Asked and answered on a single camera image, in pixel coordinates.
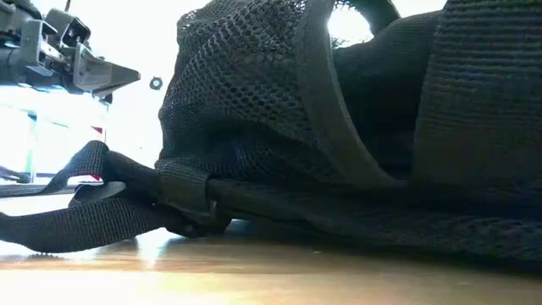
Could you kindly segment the black fabric backpack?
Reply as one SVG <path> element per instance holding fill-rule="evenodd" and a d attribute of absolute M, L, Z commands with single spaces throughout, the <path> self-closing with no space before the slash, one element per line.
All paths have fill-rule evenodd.
<path fill-rule="evenodd" d="M 542 0 L 446 0 L 400 17 L 361 0 L 368 42 L 335 48 L 340 0 L 212 0 L 177 24 L 153 167 L 84 145 L 0 241 L 78 252 L 233 219 L 542 275 Z"/>

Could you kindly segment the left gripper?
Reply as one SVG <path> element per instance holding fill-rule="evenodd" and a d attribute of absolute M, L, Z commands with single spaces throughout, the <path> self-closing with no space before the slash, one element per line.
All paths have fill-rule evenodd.
<path fill-rule="evenodd" d="M 0 0 L 0 87 L 39 92 L 77 87 L 105 98 L 141 78 L 138 71 L 96 57 L 83 45 L 91 30 L 69 13 L 70 4 L 63 0 L 43 14 L 34 0 Z M 74 61 L 63 46 L 75 47 Z"/>

